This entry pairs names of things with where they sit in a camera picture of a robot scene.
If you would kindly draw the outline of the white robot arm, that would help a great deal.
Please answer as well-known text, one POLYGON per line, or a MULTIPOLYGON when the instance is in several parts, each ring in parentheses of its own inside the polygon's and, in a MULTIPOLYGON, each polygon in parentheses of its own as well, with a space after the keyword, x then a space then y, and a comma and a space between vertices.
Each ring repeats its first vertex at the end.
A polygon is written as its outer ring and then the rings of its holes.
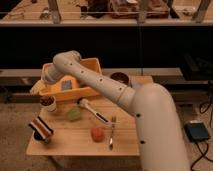
POLYGON ((157 83, 133 89, 82 66, 80 60, 74 50, 56 54, 30 92, 37 94, 71 75, 135 118, 142 171, 190 171, 180 120, 168 90, 157 83))

